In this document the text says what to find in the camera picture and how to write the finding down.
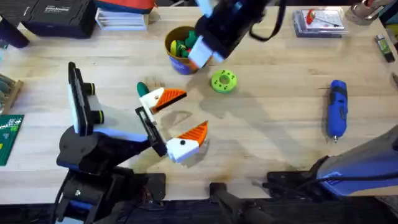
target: cup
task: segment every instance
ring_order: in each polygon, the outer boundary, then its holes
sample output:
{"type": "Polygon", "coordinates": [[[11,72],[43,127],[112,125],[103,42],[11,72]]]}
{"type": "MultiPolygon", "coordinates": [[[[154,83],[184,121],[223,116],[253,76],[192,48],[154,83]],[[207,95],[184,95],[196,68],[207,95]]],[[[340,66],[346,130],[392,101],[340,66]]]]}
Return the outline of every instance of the cup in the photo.
{"type": "Polygon", "coordinates": [[[173,68],[182,75],[193,74],[197,72],[199,68],[191,60],[189,60],[189,58],[176,57],[172,55],[170,52],[170,45],[172,44],[173,40],[185,40],[188,37],[189,31],[191,30],[195,30],[195,28],[190,26],[177,27],[166,35],[164,41],[166,51],[169,55],[169,59],[173,68]]]}

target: black box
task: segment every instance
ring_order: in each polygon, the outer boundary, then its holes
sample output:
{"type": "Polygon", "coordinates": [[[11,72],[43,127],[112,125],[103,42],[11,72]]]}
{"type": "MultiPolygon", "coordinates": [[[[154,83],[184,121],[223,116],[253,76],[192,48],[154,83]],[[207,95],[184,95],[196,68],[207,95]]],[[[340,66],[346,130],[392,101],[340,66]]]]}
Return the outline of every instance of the black box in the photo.
{"type": "Polygon", "coordinates": [[[92,0],[36,0],[22,24],[40,36],[85,39],[93,33],[96,10],[92,0]]]}

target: green 3d printed gear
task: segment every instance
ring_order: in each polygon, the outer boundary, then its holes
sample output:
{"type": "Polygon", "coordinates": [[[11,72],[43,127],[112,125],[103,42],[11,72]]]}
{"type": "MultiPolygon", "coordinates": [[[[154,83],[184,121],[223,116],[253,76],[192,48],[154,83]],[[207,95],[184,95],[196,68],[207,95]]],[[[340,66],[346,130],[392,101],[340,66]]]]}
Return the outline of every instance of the green 3d printed gear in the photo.
{"type": "Polygon", "coordinates": [[[236,84],[236,75],[229,70],[218,70],[211,77],[211,87],[219,93],[229,93],[236,84]]]}

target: wooden tabletop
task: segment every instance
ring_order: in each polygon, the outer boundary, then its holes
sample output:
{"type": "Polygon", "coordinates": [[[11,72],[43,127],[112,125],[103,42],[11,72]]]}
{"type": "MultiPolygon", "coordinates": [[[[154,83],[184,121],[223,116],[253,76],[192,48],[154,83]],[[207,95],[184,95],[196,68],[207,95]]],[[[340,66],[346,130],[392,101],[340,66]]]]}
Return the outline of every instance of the wooden tabletop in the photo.
{"type": "MultiPolygon", "coordinates": [[[[385,133],[398,121],[398,88],[374,42],[387,36],[380,21],[349,24],[342,39],[299,39],[288,7],[279,34],[261,43],[245,37],[222,64],[211,62],[194,75],[179,75],[165,52],[164,38],[178,26],[194,26],[195,7],[159,7],[148,31],[97,29],[91,39],[38,38],[25,49],[10,47],[0,73],[25,82],[12,109],[25,119],[7,166],[0,167],[0,203],[53,202],[67,169],[56,165],[58,142],[71,125],[67,65],[75,62],[86,82],[96,84],[100,102],[134,113],[136,84],[181,88],[188,96],[156,116],[173,136],[209,120],[208,144],[184,165],[159,158],[153,149],[123,166],[164,172],[167,200],[208,197],[210,182],[227,182],[238,197],[266,197],[252,183],[272,170],[308,169],[324,155],[339,154],[385,133]],[[213,72],[228,69],[238,88],[228,95],[209,86],[213,72]],[[348,85],[348,129],[337,144],[325,136],[325,89],[332,80],[348,85]]],[[[271,33],[277,7],[270,7],[256,32],[271,33]]]]}

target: black cable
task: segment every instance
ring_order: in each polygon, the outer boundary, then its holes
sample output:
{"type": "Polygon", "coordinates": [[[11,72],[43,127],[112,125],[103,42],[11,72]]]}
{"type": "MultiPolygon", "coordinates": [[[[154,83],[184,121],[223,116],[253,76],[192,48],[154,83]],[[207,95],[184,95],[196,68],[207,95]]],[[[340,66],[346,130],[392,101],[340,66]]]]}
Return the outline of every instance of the black cable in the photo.
{"type": "Polygon", "coordinates": [[[55,211],[56,211],[58,203],[60,201],[62,190],[63,190],[65,184],[67,183],[67,181],[70,179],[70,176],[71,176],[70,171],[68,171],[67,175],[65,176],[65,178],[61,184],[61,187],[58,189],[57,196],[55,196],[55,201],[54,201],[54,204],[53,204],[53,207],[51,210],[51,214],[50,214],[50,224],[55,223],[55,211]]]}
{"type": "Polygon", "coordinates": [[[127,220],[129,220],[131,214],[133,213],[133,211],[135,211],[137,208],[139,208],[141,206],[140,203],[137,203],[135,205],[132,206],[132,208],[130,209],[130,211],[128,212],[128,214],[126,215],[126,218],[123,221],[123,224],[127,223],[127,220]]]}
{"type": "Polygon", "coordinates": [[[261,37],[260,35],[257,35],[253,32],[253,26],[251,26],[249,30],[250,36],[261,42],[265,42],[271,39],[280,31],[280,28],[282,27],[282,23],[284,21],[285,11],[286,11],[286,0],[280,0],[278,16],[276,19],[274,30],[272,31],[271,35],[269,37],[261,37]]]}
{"type": "Polygon", "coordinates": [[[266,183],[262,183],[261,186],[264,187],[265,189],[269,189],[269,190],[271,190],[271,188],[282,190],[284,192],[287,192],[286,196],[288,196],[288,194],[290,193],[290,194],[300,196],[302,198],[307,198],[307,196],[303,192],[284,187],[280,184],[266,182],[266,183]]]}
{"type": "Polygon", "coordinates": [[[391,174],[381,174],[375,176],[367,176],[367,177],[325,177],[321,179],[309,180],[308,182],[298,186],[295,190],[301,190],[308,185],[312,185],[319,182],[331,181],[331,180],[340,180],[340,181],[376,181],[376,180],[389,180],[398,178],[398,172],[393,172],[391,174]]]}

